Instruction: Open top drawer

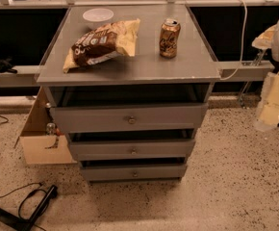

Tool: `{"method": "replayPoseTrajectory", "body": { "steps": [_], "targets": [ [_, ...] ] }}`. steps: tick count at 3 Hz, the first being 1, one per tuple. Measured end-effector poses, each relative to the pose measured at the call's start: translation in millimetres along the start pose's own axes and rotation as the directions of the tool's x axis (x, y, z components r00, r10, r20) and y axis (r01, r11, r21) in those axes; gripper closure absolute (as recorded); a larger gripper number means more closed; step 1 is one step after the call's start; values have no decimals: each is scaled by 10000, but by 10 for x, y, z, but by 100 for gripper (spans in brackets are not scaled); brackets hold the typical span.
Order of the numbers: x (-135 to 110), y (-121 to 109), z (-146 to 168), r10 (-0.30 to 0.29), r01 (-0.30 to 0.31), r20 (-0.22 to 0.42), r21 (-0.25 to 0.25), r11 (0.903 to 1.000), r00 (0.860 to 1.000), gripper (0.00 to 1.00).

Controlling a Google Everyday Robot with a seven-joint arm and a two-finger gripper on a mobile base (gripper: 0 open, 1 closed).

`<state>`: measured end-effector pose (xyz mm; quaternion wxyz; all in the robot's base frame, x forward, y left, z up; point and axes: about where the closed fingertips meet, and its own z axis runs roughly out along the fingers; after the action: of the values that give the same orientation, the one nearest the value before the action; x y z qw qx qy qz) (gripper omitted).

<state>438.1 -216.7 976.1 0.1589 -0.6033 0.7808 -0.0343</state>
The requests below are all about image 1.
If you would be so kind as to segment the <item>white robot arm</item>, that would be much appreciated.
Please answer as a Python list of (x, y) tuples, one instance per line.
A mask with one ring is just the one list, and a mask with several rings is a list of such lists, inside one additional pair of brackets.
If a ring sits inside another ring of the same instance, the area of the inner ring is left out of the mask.
[[(279, 62), (279, 20), (258, 37), (252, 46), (261, 50), (271, 50), (272, 59)], [(261, 101), (256, 111), (254, 127), (262, 132), (276, 128), (279, 124), (279, 72), (269, 73), (263, 84)]]

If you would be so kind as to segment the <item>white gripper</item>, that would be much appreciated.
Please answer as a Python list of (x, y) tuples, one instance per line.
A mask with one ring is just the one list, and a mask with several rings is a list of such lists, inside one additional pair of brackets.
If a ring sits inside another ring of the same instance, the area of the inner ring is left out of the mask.
[(261, 132), (267, 132), (279, 124), (279, 72), (269, 73), (264, 81), (263, 102), (256, 110), (254, 127)]

